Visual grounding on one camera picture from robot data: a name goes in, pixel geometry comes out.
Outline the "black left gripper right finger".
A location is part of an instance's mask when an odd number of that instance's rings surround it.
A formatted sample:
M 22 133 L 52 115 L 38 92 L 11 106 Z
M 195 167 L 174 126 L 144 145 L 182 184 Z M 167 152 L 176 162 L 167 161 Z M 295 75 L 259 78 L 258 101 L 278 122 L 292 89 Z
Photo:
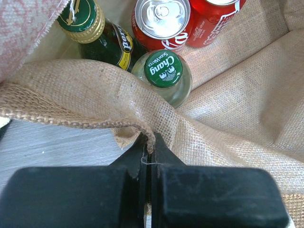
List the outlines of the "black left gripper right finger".
M 152 227 L 291 228 L 278 186 L 263 169 L 191 166 L 155 134 Z

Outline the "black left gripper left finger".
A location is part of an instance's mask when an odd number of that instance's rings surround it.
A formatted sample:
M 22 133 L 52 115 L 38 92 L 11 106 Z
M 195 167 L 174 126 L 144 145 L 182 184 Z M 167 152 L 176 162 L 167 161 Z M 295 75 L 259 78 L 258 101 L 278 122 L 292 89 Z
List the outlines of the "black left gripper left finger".
M 147 137 L 108 166 L 26 167 L 0 196 L 3 228 L 143 228 Z

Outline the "tan jute canvas bag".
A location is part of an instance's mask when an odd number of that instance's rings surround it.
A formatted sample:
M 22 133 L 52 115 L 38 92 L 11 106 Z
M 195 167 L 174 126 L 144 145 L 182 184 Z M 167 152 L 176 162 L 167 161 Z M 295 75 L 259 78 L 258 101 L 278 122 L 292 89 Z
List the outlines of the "tan jute canvas bag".
M 115 66 L 79 58 L 66 0 L 0 3 L 0 184 L 21 167 L 105 165 L 140 132 L 186 164 L 267 170 L 304 225 L 304 3 L 248 0 L 214 43 L 187 47 L 179 108 Z

